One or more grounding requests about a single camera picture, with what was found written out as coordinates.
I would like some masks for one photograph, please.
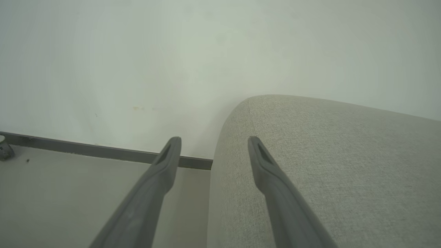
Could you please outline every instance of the gray floor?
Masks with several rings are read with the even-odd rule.
[[[88,247],[149,165],[27,147],[0,162],[0,247]],[[206,247],[210,171],[178,168],[153,247]]]

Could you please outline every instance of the gray fabric upholstery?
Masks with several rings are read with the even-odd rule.
[[[252,97],[211,171],[208,247],[275,247],[247,139],[258,136],[339,247],[441,246],[441,122],[336,101]]]

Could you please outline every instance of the white wall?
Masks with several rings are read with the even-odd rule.
[[[258,94],[441,120],[438,0],[0,1],[0,131],[212,158]]]

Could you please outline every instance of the gray baseboard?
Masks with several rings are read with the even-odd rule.
[[[103,147],[75,142],[68,142],[56,139],[46,139],[27,135],[0,132],[6,137],[10,145],[33,147],[44,150],[73,153],[97,158],[111,158],[132,162],[151,164],[158,153],[127,150],[113,147]],[[213,160],[203,158],[191,158],[181,156],[179,167],[192,169],[211,169]]]

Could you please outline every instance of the fabric texture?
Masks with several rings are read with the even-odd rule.
[[[247,150],[259,137],[339,247],[441,246],[441,122],[348,103],[252,97],[211,170],[209,248],[275,247]]]

